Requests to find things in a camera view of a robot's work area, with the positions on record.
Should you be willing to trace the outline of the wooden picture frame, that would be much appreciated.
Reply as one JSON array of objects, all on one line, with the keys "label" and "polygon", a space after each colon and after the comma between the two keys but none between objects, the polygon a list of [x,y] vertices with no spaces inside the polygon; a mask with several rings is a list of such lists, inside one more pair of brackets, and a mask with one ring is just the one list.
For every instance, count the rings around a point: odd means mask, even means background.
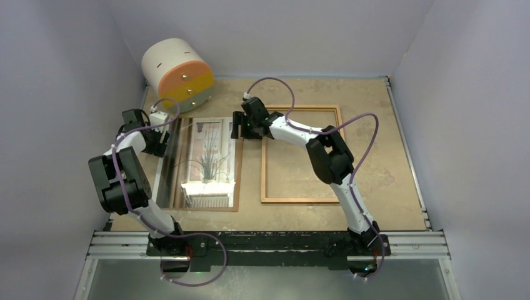
[{"label": "wooden picture frame", "polygon": [[[295,116],[306,114],[303,120],[309,115],[329,115],[331,120],[333,115],[334,126],[338,126],[342,121],[341,108],[337,104],[303,104],[293,109]],[[261,204],[280,206],[337,206],[339,201],[334,197],[271,197],[268,194],[269,164],[268,164],[268,140],[263,140],[261,145]]]}]

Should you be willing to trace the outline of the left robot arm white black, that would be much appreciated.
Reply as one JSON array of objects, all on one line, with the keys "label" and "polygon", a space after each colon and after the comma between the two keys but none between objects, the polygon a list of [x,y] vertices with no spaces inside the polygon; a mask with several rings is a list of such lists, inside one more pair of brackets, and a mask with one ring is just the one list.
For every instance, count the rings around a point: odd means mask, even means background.
[{"label": "left robot arm white black", "polygon": [[154,246],[172,256],[186,249],[180,224],[153,199],[149,179],[139,161],[145,153],[161,158],[166,152],[171,122],[166,112],[151,108],[122,112],[123,125],[108,151],[88,161],[100,205],[108,213],[129,216],[145,227]]}]

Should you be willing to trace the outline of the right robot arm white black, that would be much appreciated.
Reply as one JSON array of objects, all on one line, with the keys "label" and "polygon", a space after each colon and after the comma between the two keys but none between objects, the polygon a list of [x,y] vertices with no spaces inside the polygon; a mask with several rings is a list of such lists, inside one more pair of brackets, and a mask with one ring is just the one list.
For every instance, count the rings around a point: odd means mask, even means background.
[{"label": "right robot arm white black", "polygon": [[258,97],[245,99],[242,111],[232,114],[231,138],[264,138],[304,148],[317,178],[334,191],[347,221],[352,249],[366,254],[375,247],[380,230],[356,185],[358,165],[339,128],[311,127],[290,120],[288,114],[269,112]]}]

